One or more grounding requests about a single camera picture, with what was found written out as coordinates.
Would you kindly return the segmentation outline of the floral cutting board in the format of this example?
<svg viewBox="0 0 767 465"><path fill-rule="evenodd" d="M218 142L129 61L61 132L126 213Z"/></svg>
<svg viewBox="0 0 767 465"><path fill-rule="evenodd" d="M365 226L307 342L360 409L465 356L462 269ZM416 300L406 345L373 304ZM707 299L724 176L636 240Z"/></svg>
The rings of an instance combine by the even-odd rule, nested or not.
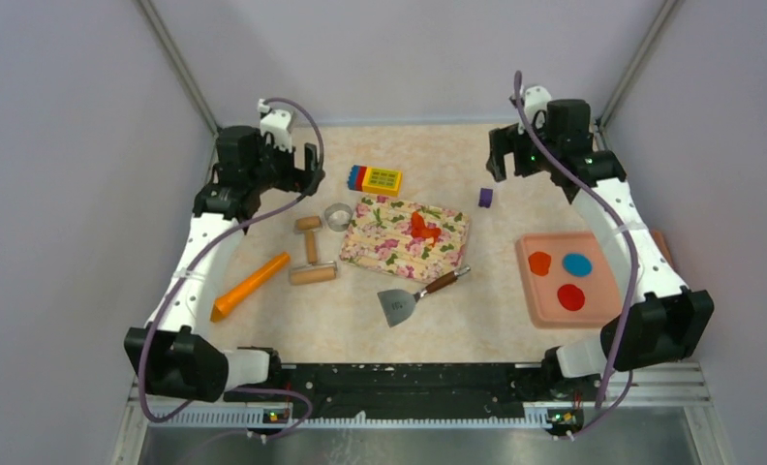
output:
<svg viewBox="0 0 767 465"><path fill-rule="evenodd" d="M412 238L411 216L418 211L439 227L438 243ZM462 264L471 217L458 210L380 195L364 195L354 208L339 259L368 270L430 283Z"/></svg>

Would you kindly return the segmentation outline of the metal dough scraper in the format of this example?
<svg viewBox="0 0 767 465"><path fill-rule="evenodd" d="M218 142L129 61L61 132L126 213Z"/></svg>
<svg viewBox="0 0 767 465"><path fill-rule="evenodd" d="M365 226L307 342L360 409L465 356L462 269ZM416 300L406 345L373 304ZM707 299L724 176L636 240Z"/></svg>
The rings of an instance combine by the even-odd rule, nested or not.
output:
<svg viewBox="0 0 767 465"><path fill-rule="evenodd" d="M421 299L453 285L460 277L468 274L470 271L471 267L469 265L463 265L440 276L414 293L400 289L378 292L377 298L383 310L387 326L395 327L402 324L414 313L415 307Z"/></svg>

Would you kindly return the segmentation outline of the metal ring cutter purple handle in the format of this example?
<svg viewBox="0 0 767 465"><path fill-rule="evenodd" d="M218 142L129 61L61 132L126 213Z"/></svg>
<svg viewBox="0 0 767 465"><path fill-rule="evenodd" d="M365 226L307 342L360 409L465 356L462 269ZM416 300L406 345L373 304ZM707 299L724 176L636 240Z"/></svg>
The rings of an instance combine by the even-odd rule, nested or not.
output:
<svg viewBox="0 0 767 465"><path fill-rule="evenodd" d="M323 219L328 228L334 232L341 233L346 231L351 225L354 216L354 209L349 205L336 202L330 205L323 212Z"/></svg>

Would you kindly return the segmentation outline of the red dough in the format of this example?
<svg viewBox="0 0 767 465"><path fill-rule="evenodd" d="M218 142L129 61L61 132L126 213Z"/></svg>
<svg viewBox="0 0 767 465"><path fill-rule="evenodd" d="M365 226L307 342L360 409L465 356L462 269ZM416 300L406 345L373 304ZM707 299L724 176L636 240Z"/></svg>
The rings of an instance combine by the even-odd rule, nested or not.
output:
<svg viewBox="0 0 767 465"><path fill-rule="evenodd" d="M442 229L437 226L430 227L418 211L412 213L410 230L412 238L429 240L429 246L434 247L438 243L441 234Z"/></svg>

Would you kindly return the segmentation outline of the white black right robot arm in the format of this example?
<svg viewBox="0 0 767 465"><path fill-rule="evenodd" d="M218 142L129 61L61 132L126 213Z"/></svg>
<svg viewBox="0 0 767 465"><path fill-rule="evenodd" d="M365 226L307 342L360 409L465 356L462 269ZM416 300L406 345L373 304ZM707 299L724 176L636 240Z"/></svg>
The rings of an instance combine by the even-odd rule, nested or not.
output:
<svg viewBox="0 0 767 465"><path fill-rule="evenodd" d="M539 86L511 102L519 122L489 134L487 170L507 178L546 171L598 241L622 298L618 316L599 335L551 350L546 363L563 378L626 372L690 357L715 309L710 294L694 291L660 250L634 204L617 155L596 150L591 107L554 99Z"/></svg>

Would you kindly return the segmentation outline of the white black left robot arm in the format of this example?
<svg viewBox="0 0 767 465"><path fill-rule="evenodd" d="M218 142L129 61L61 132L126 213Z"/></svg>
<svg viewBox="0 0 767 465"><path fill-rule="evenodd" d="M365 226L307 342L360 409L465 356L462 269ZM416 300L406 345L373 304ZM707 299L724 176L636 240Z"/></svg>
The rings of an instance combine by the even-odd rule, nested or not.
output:
<svg viewBox="0 0 767 465"><path fill-rule="evenodd" d="M278 356L270 349L222 350L206 338L214 301L227 266L260 214L261 195L277 189L301 202L325 176L323 142L304 146L304 165L281 134L250 126L221 130L213 178L194 199L190 232L159 307L142 327L132 327L125 352L137 373L138 394L215 402L233 388L268 380Z"/></svg>

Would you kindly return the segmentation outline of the wooden dough roller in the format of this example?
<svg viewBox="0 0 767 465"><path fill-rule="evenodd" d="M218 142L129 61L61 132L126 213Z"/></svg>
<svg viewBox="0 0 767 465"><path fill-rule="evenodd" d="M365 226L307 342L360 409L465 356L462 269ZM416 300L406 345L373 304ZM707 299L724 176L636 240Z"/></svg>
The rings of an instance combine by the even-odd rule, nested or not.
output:
<svg viewBox="0 0 767 465"><path fill-rule="evenodd" d="M289 281L293 286L333 281L338 277L336 262L322 262L317 242L317 232L322 228L319 216L298 218L293 231L303 239L305 264L294 267L289 272Z"/></svg>

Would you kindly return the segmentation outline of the cut red dough disc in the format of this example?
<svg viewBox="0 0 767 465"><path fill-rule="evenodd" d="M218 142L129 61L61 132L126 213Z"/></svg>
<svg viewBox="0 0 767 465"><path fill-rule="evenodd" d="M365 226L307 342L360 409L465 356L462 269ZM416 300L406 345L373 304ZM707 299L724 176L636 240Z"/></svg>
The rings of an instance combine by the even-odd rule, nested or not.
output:
<svg viewBox="0 0 767 465"><path fill-rule="evenodd" d="M548 253L535 251L529 255L527 261L530 271L535 276L547 276L549 274L552 257Z"/></svg>

